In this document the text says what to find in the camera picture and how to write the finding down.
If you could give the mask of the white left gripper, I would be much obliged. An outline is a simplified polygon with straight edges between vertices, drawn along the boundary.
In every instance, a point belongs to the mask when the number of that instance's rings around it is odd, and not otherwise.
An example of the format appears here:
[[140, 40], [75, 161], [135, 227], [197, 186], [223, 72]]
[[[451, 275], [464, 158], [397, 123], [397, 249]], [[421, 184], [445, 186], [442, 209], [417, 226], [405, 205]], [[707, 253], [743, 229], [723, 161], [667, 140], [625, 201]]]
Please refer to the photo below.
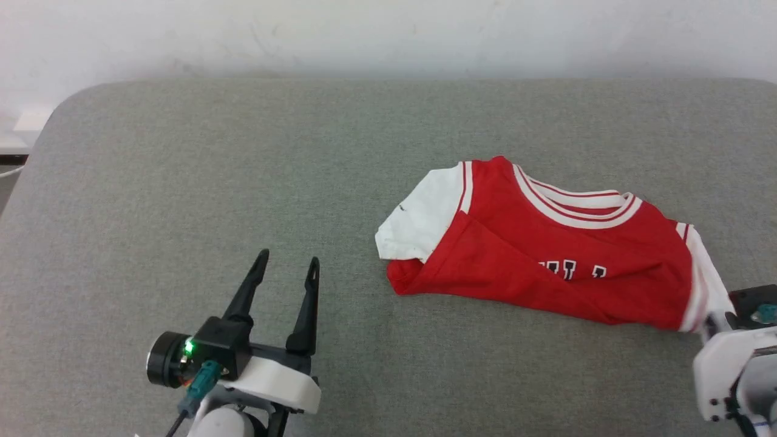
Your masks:
[[[263, 282], [270, 250], [262, 249], [245, 274], [223, 318], [253, 324], [250, 310], [256, 288]], [[286, 341], [286, 350], [252, 344], [249, 363], [238, 379], [217, 383], [217, 401], [266, 410], [287, 408], [294, 414], [316, 414], [321, 404], [321, 388], [311, 373], [311, 356], [316, 354], [320, 262], [311, 262], [304, 281], [305, 295], [294, 329]]]

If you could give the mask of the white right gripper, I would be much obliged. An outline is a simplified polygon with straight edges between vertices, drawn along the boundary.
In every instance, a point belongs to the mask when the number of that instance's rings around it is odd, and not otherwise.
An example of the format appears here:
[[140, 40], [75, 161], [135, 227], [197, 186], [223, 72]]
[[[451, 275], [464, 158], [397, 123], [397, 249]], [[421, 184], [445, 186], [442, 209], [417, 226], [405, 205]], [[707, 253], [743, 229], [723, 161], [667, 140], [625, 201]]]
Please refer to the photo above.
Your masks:
[[692, 363], [705, 420], [775, 422], [776, 329], [728, 330], [705, 343]]

